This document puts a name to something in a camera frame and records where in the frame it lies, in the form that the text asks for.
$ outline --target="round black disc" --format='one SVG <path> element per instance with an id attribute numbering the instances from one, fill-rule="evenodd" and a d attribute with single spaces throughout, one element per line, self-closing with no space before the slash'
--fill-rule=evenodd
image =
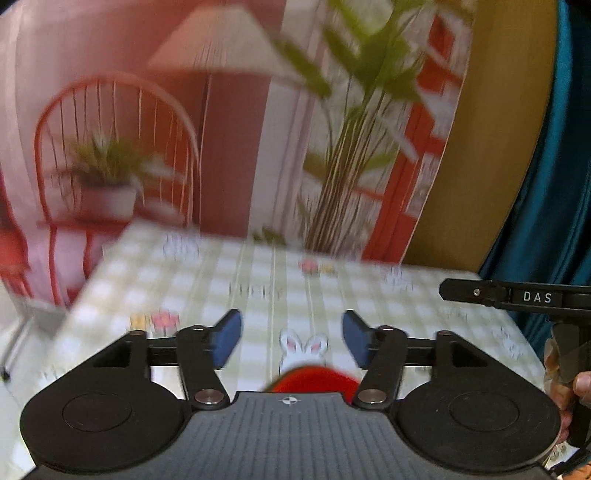
<path id="1" fill-rule="evenodd" d="M 125 369 L 95 368 L 71 372 L 33 397 L 21 434 L 36 464 L 99 473 L 163 450 L 183 421 L 181 402 L 164 387 Z"/>
<path id="2" fill-rule="evenodd" d="M 398 410 L 407 440 L 436 463 L 471 473 L 545 459 L 560 432 L 554 403 L 525 380 L 478 370 L 461 369 L 410 392 Z"/>

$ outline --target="teal fabric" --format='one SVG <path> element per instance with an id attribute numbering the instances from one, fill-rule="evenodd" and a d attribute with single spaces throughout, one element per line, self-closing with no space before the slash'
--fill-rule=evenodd
<path id="1" fill-rule="evenodd" d="M 554 86 L 537 149 L 480 275 L 591 283 L 591 22 L 564 0 L 558 2 Z M 541 358 L 550 337 L 547 316 L 512 316 Z"/>

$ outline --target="table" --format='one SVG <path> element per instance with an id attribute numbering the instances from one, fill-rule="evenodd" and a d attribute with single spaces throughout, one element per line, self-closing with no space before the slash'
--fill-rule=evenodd
<path id="1" fill-rule="evenodd" d="M 439 284 L 447 277 L 478 278 L 466 272 L 336 261 L 135 220 L 105 250 L 80 293 L 56 338 L 40 388 L 124 335 L 134 314 L 163 310 L 177 313 L 180 327 L 210 326 L 233 307 L 243 314 L 243 335 L 219 371 L 231 397 L 237 390 L 260 390 L 277 377 L 284 329 L 303 344 L 325 334 L 326 363 L 362 378 L 341 336 L 347 309 L 371 326 L 393 325 L 414 337 L 453 330 L 542 388 L 543 366 L 507 313 L 443 301 Z M 430 375 L 427 368 L 406 370 L 401 397 Z M 154 380 L 182 398 L 174 367 L 155 368 Z"/>

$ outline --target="white floor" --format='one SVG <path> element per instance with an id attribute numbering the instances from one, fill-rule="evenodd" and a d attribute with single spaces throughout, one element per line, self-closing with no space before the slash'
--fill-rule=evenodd
<path id="1" fill-rule="evenodd" d="M 31 465 L 27 452 L 15 450 L 20 436 L 18 420 L 22 408 L 36 393 L 40 372 L 51 343 L 64 318 L 63 312 L 32 308 L 29 322 L 9 361 L 11 380 L 0 382 L 0 479 L 18 480 Z M 3 354 L 19 315 L 12 301 L 0 287 L 0 355 Z"/>

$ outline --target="human hand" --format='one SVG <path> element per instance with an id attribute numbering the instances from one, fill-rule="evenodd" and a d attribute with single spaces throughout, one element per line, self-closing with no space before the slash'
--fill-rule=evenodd
<path id="1" fill-rule="evenodd" d="M 558 381 L 558 348 L 553 339 L 546 342 L 544 366 L 546 368 L 544 391 L 560 409 L 560 436 L 557 443 L 562 443 L 569 437 L 569 427 L 573 421 L 571 412 L 573 400 L 579 397 L 581 400 L 591 403 L 591 372 L 579 373 L 573 381 L 572 389 L 561 385 Z"/>

